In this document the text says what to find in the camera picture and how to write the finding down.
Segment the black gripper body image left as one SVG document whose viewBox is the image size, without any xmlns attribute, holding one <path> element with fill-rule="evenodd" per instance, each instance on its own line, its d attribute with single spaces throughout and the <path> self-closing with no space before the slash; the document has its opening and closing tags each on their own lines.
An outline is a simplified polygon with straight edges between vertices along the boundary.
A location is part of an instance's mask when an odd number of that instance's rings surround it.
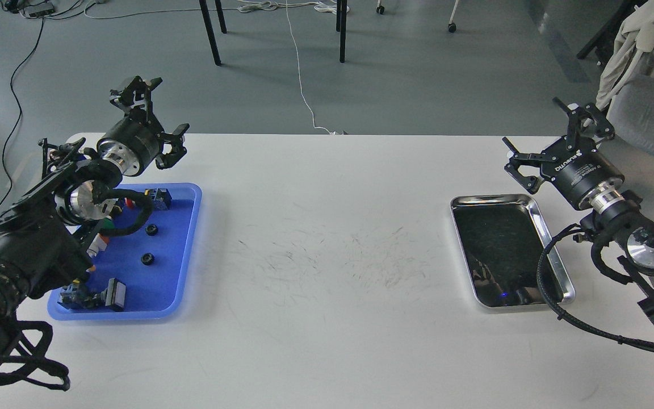
<svg viewBox="0 0 654 409">
<path fill-rule="evenodd" d="M 97 144 L 99 156 L 114 163 L 127 177 L 145 171 L 161 149 L 155 132 L 128 117 L 120 119 Z"/>
</svg>

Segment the right-side right gripper finger tray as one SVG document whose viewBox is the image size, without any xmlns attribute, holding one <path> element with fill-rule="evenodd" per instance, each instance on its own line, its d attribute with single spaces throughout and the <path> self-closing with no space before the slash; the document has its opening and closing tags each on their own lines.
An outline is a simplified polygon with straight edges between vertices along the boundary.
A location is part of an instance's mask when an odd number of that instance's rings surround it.
<svg viewBox="0 0 654 409">
<path fill-rule="evenodd" d="M 537 193 L 540 185 L 543 183 L 543 177 L 525 176 L 519 172 L 520 166 L 534 166 L 540 168 L 543 163 L 548 161 L 545 153 L 521 153 L 514 147 L 508 137 L 502 137 L 502 142 L 509 148 L 509 161 L 504 166 L 504 170 L 519 183 L 522 188 L 530 194 Z"/>
</svg>

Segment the left-side gripper finger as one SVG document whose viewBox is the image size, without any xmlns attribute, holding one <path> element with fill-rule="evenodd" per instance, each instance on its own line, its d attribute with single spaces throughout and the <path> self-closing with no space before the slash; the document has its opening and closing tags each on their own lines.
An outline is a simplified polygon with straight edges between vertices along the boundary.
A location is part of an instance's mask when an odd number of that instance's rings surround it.
<svg viewBox="0 0 654 409">
<path fill-rule="evenodd" d="M 161 152 L 155 157 L 158 170 L 166 170 L 176 165 L 184 158 L 187 148 L 184 147 L 185 132 L 190 128 L 188 123 L 180 124 L 172 133 L 160 132 L 157 135 L 161 143 Z"/>
<path fill-rule="evenodd" d="M 110 103 L 124 111 L 125 118 L 148 127 L 163 130 L 153 113 L 152 91 L 162 83 L 162 78 L 143 80 L 140 76 L 127 78 L 116 90 L 111 90 Z"/>
</svg>

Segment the black Robotiq gripper body right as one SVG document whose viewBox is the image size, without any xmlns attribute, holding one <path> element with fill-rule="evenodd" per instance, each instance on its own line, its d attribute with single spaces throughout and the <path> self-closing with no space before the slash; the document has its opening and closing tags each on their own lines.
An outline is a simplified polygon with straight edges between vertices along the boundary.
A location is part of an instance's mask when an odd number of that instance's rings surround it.
<svg viewBox="0 0 654 409">
<path fill-rule="evenodd" d="M 580 137 L 571 150 L 560 140 L 542 151 L 550 162 L 542 164 L 542 177 L 550 181 L 574 210 L 591 207 L 586 196 L 601 183 L 622 186 L 624 175 L 597 150 L 591 137 Z"/>
</svg>

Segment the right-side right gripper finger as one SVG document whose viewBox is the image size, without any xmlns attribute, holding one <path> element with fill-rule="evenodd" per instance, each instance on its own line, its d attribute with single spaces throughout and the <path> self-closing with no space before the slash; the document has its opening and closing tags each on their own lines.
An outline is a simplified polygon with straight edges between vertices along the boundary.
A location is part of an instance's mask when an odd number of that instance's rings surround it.
<svg viewBox="0 0 654 409">
<path fill-rule="evenodd" d="M 582 138 L 592 140 L 594 143 L 602 143 L 616 137 L 615 128 L 594 103 L 568 106 L 558 97 L 553 97 L 552 101 L 568 117 L 567 132 L 564 137 L 567 151 L 578 148 Z"/>
</svg>

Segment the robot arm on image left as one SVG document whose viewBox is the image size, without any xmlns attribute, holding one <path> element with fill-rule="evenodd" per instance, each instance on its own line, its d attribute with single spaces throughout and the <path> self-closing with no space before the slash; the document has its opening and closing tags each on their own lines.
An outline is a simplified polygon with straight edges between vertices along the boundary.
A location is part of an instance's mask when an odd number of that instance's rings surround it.
<svg viewBox="0 0 654 409">
<path fill-rule="evenodd" d="M 84 289 L 93 260 L 87 250 L 99 236 L 132 235 L 147 223 L 153 200 L 119 188 L 151 163 L 161 170 L 186 155 L 187 123 L 165 132 L 153 113 L 152 91 L 160 78 L 132 77 L 111 91 L 124 111 L 97 142 L 52 145 L 42 140 L 41 181 L 0 214 L 0 386 L 18 381 L 66 391 L 68 368 L 46 357 L 52 327 L 19 321 L 16 309 L 28 298 L 73 282 Z"/>
</svg>

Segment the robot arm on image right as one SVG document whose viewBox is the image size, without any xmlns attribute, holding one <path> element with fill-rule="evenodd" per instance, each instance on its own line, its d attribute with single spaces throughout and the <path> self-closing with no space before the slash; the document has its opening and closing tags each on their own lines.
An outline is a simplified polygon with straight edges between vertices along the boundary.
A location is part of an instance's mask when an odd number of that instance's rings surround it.
<svg viewBox="0 0 654 409">
<path fill-rule="evenodd" d="M 554 98 L 554 103 L 566 113 L 568 126 L 565 135 L 548 147 L 539 153 L 522 153 L 509 138 L 503 138 L 510 150 L 505 170 L 529 193 L 548 182 L 574 210 L 590 210 L 579 223 L 552 238 L 543 248 L 538 266 L 543 266 L 548 252 L 568 235 L 579 243 L 589 241 L 590 258 L 602 275 L 623 285 L 634 283 L 643 291 L 645 298 L 639 307 L 654 326 L 654 287 L 646 281 L 654 277 L 654 221 L 641 212 L 641 197 L 630 190 L 619 191 L 624 176 L 596 145 L 597 139 L 614 137 L 615 129 L 592 103 L 566 106 L 559 98 Z M 568 313 L 548 295 L 542 275 L 536 279 L 543 300 L 558 319 L 618 344 L 654 353 L 654 342 L 602 331 Z"/>
</svg>

